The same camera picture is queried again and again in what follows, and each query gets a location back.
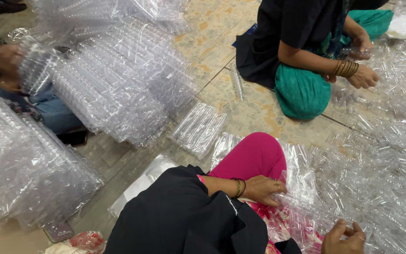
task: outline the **blue jeans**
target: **blue jeans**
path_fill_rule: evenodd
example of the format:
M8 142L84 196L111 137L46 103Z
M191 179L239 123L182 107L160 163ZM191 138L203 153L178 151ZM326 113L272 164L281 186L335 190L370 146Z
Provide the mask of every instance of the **blue jeans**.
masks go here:
M30 105L23 96L0 89L0 97L17 102L21 108L34 107L43 118L43 124L59 135L74 128L83 126L82 122L65 106L65 104L53 93L52 88L29 97Z

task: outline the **knee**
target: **knee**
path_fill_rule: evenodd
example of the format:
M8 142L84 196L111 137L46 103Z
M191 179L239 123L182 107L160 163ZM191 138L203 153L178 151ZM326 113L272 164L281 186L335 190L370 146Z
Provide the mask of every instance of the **knee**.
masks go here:
M283 153L283 150L281 149L281 146L276 138L267 133L255 132L249 136L246 136L244 140L259 148L264 147L268 151Z

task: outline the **black garment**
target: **black garment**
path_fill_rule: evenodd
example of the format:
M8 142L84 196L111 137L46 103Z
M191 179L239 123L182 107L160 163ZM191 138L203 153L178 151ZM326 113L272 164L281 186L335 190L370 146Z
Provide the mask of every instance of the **black garment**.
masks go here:
M281 254L302 254L296 241L290 238L287 241L277 242L275 248L281 252Z
M355 8L377 8L386 3L383 2L359 0ZM252 35L236 37L239 73L273 89L280 64L280 40L293 48L317 47L334 32L341 8L341 0L263 0L258 9L257 30Z
M203 172L192 165L168 169L130 200L105 254L264 254L268 235L261 217L222 191L209 197L197 174Z

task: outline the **black bangle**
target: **black bangle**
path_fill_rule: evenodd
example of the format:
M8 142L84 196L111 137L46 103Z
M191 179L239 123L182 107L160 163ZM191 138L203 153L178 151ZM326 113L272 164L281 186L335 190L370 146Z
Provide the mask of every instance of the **black bangle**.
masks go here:
M244 189L242 190L242 192L239 194L239 197L242 196L242 194L244 194L245 188L247 188L247 184L245 183L245 181L242 178L239 178L238 180L241 180L242 182L244 182Z

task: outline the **bangle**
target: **bangle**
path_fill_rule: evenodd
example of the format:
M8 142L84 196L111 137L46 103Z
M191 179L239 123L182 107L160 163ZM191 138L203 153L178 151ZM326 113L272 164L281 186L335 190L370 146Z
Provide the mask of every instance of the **bangle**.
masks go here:
M236 195L234 196L234 198L232 198L232 199L236 199L236 198L240 197L240 195L239 195L239 193L240 193L240 181L239 181L239 179L236 178L236 177L233 177L233 178L231 178L230 180L235 180L235 181L237 181L237 184L239 185L239 188L238 188L238 190L237 190Z
M242 192L239 194L238 198L240 198L242 196L242 194L244 194L245 189L247 188L247 184L245 183L245 181L241 178L239 178L239 180L241 180L242 182L244 182L244 189L242 190Z
M339 61L338 65L336 66L335 75L344 78L350 78L358 71L358 67L359 64L352 61Z

